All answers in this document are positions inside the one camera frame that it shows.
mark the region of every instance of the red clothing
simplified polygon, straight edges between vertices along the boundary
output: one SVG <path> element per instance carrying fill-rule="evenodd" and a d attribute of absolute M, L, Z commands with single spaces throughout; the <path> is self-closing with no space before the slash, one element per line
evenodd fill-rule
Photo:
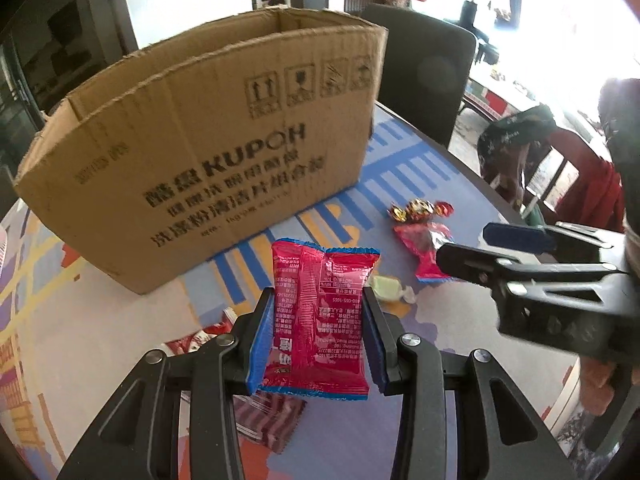
<path fill-rule="evenodd" d="M 589 171 L 581 171 L 556 206 L 559 220 L 623 232 L 625 201 L 620 174 L 603 158 Z"/>

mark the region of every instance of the person's hand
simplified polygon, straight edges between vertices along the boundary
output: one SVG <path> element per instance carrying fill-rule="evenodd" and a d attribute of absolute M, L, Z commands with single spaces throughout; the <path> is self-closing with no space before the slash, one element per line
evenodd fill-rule
<path fill-rule="evenodd" d="M 589 413 L 600 416 L 607 411 L 614 393 L 609 379 L 615 369 L 615 363 L 580 357 L 580 402 Z M 640 367 L 634 369 L 632 382 L 640 384 Z"/>

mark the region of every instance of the colorful tablecloth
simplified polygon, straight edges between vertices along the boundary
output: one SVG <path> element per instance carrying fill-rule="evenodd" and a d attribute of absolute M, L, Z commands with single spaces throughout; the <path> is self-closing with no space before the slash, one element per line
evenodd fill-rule
<path fill-rule="evenodd" d="M 441 349 L 489 349 L 540 414 L 562 389 L 575 357 L 501 337 L 487 290 L 468 283 L 423 285 L 417 261 L 393 236 L 386 208 L 416 196 L 446 200 L 456 241 L 478 246 L 487 222 L 504 221 L 452 156 L 377 108 L 360 182 L 137 296 L 88 264 L 18 202 L 4 218 L 0 274 L 0 424 L 41 480 L 52 480 L 78 439 L 150 348 L 220 320 L 225 307 L 250 311 L 271 285 L 270 243 L 279 237 L 324 246 L 372 246 L 377 272 L 417 292 L 417 304 L 386 308 L 405 329 Z M 369 400 L 309 399 L 281 454 L 241 440 L 248 480 L 389 477 L 401 401 L 375 389 Z M 453 404 L 448 403 L 452 411 Z M 181 419 L 180 480 L 188 478 L 188 418 Z M 454 449 L 454 426 L 450 426 Z M 449 468 L 455 476 L 454 455 Z"/>

